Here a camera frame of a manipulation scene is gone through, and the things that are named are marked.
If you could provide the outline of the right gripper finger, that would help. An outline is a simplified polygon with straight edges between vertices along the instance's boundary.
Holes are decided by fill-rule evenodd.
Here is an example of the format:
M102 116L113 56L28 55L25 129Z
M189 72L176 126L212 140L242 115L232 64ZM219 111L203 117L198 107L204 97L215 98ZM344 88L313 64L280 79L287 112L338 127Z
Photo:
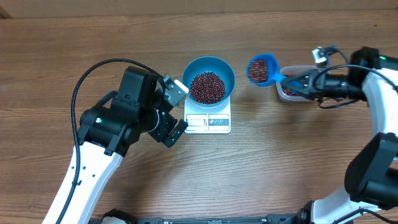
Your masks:
M319 74L316 69L306 70L298 75L287 77L281 81L283 86L304 86L309 85L313 79Z
M297 81L292 81L292 82L282 82L281 85L283 88L290 90L296 95L301 96L302 98L305 98L307 100L317 99L316 91L311 86L311 84L308 83L302 84Z

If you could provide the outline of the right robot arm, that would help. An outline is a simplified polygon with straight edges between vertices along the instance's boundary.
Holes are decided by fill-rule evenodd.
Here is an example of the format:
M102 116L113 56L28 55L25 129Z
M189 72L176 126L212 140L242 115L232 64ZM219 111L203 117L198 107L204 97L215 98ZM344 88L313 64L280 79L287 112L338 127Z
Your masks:
M327 99L350 104L365 101L371 115L373 138L350 162L342 187L327 197L309 201L295 215L268 215L268 223L353 223L366 214L386 222L378 214L397 206L397 59L378 49L362 47L344 64L347 75L332 75L340 65L330 66L332 49L313 50L317 65L280 84L308 100Z

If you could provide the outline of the blue plastic measuring scoop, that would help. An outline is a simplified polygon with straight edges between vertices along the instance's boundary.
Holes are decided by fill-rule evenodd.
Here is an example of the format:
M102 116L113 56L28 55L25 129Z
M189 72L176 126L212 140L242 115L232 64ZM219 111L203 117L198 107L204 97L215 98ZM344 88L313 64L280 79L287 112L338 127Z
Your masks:
M265 60L267 62L267 64L268 64L268 80L266 82L255 83L248 77L249 65L253 60ZM260 86L260 87L269 87L276 83L281 84L281 81L286 78L285 76L280 74L279 63L273 54L260 54L260 55L253 57L249 61L248 65L246 67L246 76L252 84Z

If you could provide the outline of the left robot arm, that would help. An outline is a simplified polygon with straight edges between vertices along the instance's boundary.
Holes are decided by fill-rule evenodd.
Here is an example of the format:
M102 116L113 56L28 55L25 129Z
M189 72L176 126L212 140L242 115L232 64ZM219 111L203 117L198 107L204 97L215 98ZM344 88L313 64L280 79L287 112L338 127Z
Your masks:
M179 80L128 67L119 89L82 114L78 144L44 223L88 223L105 185L141 134L167 147L177 142L188 124L170 111L188 95Z

